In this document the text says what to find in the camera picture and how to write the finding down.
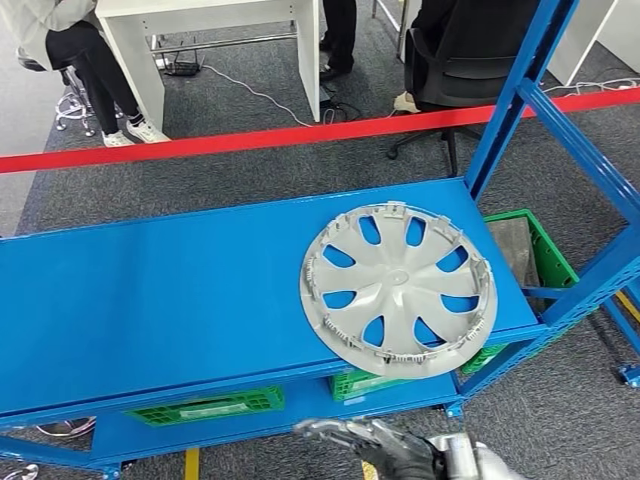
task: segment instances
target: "red barrier tape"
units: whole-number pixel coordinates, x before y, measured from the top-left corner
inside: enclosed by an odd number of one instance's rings
[[[553,99],[563,112],[640,103],[640,87]],[[108,163],[161,160],[194,155],[286,147],[394,133],[432,130],[488,122],[494,106],[442,110],[390,118],[374,118],[314,127],[278,128],[246,133],[185,138],[168,143],[118,148],[89,148],[30,155],[0,157],[0,173],[82,167]],[[534,114],[529,108],[525,117]]]

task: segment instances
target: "blue shelf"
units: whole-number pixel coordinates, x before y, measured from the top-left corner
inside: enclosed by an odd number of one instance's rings
[[[389,200],[448,216],[489,260],[500,343],[543,327],[461,178],[0,240],[3,336],[29,339],[29,348],[0,349],[0,365],[12,365],[0,377],[8,393],[0,396],[0,421],[346,366],[305,318],[302,259],[337,215]],[[72,339],[82,341],[51,348]],[[60,382],[63,374],[67,381]]]
[[[313,417],[377,415],[438,405],[456,400],[451,374],[418,380],[362,397],[335,402],[326,379],[284,385],[285,410],[224,417],[183,425],[151,427],[123,413],[99,416],[94,435],[93,463],[118,463],[180,451],[192,445],[217,445],[240,439],[290,432],[300,420]]]

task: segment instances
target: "chair base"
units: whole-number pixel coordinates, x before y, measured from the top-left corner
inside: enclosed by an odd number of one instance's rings
[[[447,147],[449,150],[448,156],[448,167],[451,172],[450,177],[457,177],[458,175],[458,158],[457,151],[456,149],[456,133],[460,133],[461,135],[464,135],[466,137],[472,138],[475,140],[480,140],[482,137],[481,134],[474,132],[467,127],[452,127],[452,128],[446,128],[444,130],[426,130],[423,132],[417,132],[412,133],[411,135],[408,135],[405,138],[398,140],[393,145],[391,146],[387,152],[386,156],[389,160],[395,160],[398,158],[398,149],[402,145],[408,145],[410,143],[417,142],[418,140],[421,140],[423,138],[429,137],[431,135],[435,135],[436,133],[440,133],[440,140],[443,142],[447,142]]]

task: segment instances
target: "white cable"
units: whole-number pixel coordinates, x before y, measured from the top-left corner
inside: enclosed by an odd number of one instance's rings
[[[551,87],[544,90],[545,93],[552,92],[554,90],[575,90],[576,93],[570,93],[568,96],[571,95],[582,95],[581,88],[599,88],[601,92],[605,90],[619,90],[618,87],[610,87],[610,84],[616,84],[616,83],[629,83],[631,84],[630,88],[635,88],[640,86],[640,78],[638,77],[631,77],[631,78],[617,78],[615,80],[607,80],[606,82],[577,82],[575,85],[558,85],[557,87]]]
[[[267,95],[266,93],[257,92],[257,91],[254,90],[253,88],[247,85],[246,83],[241,82],[240,80],[235,80],[233,78],[229,77],[229,75],[225,75],[224,73],[218,71],[218,70],[217,70],[217,69],[215,69],[215,68],[214,68],[211,65],[202,65],[202,68],[206,68],[206,69],[211,70],[214,73],[220,75],[220,77],[226,78],[226,79],[227,79],[227,80],[229,80],[229,82],[232,82],[232,83],[235,83],[237,85],[242,85],[243,87],[246,88],[247,90],[251,92],[252,94],[254,94],[257,97],[263,97],[263,98],[267,98],[269,100],[271,100],[276,107],[285,110],[285,112],[288,112],[289,115],[292,116],[294,118],[294,120],[299,123],[300,125],[302,125],[303,127],[310,127],[311,126],[311,125],[309,125],[308,123],[304,123],[304,122],[300,120],[298,117],[296,116],[295,113],[292,112],[291,110],[290,110],[290,109],[288,109],[288,108],[287,108],[284,105],[280,105],[279,103],[276,102],[273,98],[269,97],[269,95]]]

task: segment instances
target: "black chair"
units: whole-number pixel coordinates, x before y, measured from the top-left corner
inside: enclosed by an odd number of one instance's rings
[[[511,70],[540,0],[458,0],[437,44],[417,28],[408,30],[405,87],[423,112],[494,103]],[[452,177],[457,175],[457,133],[479,140],[466,127],[429,130],[393,144],[402,145],[435,133],[446,141]]]

